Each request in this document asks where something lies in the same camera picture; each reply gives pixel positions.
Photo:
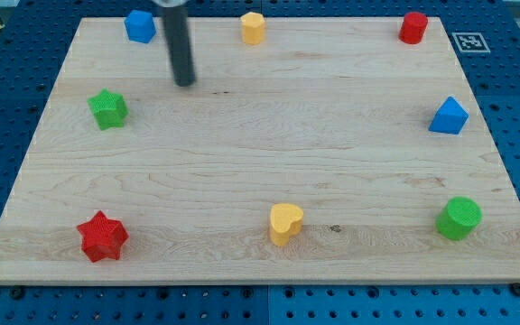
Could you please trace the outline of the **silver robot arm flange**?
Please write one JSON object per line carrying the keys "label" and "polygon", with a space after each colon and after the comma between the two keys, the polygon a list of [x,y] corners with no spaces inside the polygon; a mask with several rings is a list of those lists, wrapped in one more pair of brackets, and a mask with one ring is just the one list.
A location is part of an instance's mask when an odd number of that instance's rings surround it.
{"label": "silver robot arm flange", "polygon": [[152,0],[155,4],[159,5],[160,7],[177,7],[185,5],[189,0]]}

